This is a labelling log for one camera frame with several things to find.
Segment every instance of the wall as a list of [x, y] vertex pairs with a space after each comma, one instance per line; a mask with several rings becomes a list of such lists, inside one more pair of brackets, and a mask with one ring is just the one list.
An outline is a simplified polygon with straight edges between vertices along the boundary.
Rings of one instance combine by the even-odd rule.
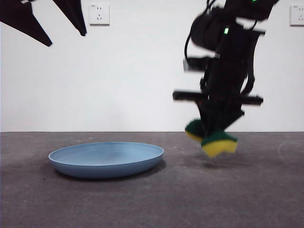
[[[304, 130], [304, 28], [289, 26], [281, 0], [256, 49], [252, 94], [265, 98], [230, 131]], [[1, 130], [182, 131], [199, 113], [174, 102], [174, 89], [199, 90], [201, 74], [184, 73], [183, 47], [201, 0], [110, 0], [111, 25], [88, 25], [81, 37], [51, 0], [33, 3], [53, 41], [46, 47], [1, 25]], [[207, 51], [190, 44], [190, 54]]]

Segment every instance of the sponge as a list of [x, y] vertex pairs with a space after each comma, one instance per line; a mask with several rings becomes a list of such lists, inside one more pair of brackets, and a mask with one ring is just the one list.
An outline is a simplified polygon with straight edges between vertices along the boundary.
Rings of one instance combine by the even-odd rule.
[[222, 130], [214, 131], [208, 138], [201, 141], [205, 153], [213, 158], [222, 152], [234, 153], [237, 148], [237, 138], [234, 138]]
[[201, 142], [203, 140], [203, 127], [200, 119], [196, 119], [191, 121], [185, 128], [186, 134], [198, 141]]

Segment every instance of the cable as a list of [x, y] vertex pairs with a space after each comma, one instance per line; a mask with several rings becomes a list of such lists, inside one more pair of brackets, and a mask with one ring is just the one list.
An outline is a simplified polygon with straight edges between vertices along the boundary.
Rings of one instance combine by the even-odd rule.
[[[212, 0], [211, 3], [209, 3], [209, 1], [210, 1], [210, 0], [207, 0], [207, 7], [206, 7], [206, 9], [204, 10], [204, 12], [200, 15], [200, 19], [207, 13], [208, 9], [211, 8], [211, 6], [213, 5], [213, 3], [214, 3], [216, 0]], [[186, 40], [186, 43], [185, 43], [184, 54], [185, 54], [185, 58], [186, 58], [187, 61], [188, 61], [188, 54], [187, 54], [188, 43], [189, 43], [189, 41], [190, 41], [192, 32], [193, 32], [193, 30], [195, 29], [195, 26], [196, 26], [196, 24], [192, 26], [192, 29], [190, 30], [190, 33], [189, 33], [189, 35], [188, 35], [188, 37], [187, 37], [187, 40]]]
[[257, 25], [257, 20], [255, 21], [254, 25], [249, 30], [253, 30], [256, 25]]

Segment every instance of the floor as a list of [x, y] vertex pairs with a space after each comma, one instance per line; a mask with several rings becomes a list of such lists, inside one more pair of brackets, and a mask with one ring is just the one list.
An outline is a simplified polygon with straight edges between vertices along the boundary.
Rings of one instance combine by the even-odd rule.
[[[232, 133], [235, 154], [209, 159], [184, 133], [2, 133], [2, 228], [299, 228], [304, 133]], [[60, 174], [52, 151], [76, 144], [155, 144], [164, 160], [113, 180]]]

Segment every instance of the wall socket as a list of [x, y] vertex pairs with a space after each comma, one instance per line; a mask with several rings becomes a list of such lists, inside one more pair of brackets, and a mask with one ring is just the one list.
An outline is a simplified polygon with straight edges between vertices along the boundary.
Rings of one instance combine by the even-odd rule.
[[110, 4], [91, 3], [89, 6], [90, 25], [110, 25]]
[[304, 26], [304, 5], [290, 6], [290, 25]]

